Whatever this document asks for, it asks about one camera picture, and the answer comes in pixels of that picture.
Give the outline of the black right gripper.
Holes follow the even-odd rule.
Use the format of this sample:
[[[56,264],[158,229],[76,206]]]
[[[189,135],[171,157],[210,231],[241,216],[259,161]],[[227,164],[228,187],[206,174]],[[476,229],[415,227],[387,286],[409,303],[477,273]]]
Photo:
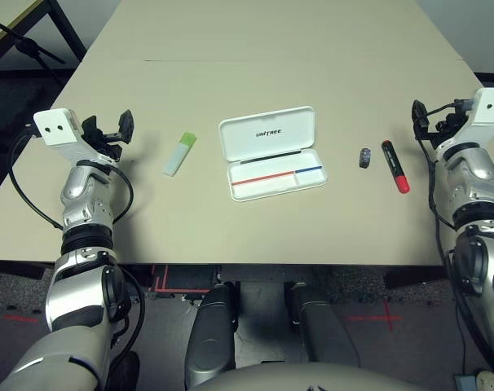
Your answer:
[[[464,113],[454,112],[446,115],[445,121],[436,124],[435,133],[429,135],[429,121],[426,106],[415,99],[412,103],[412,125],[416,140],[428,141],[434,150],[442,143],[453,138],[457,131],[464,125]]]

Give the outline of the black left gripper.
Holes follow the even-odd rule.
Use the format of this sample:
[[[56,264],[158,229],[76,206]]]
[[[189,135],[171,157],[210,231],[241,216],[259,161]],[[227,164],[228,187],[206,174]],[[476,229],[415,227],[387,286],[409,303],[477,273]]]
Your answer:
[[[118,133],[103,134],[98,131],[96,116],[90,116],[82,122],[82,138],[85,141],[90,141],[90,145],[98,153],[118,162],[121,159],[122,147],[117,143],[129,144],[135,129],[134,118],[130,110],[126,110],[121,114],[118,125]]]

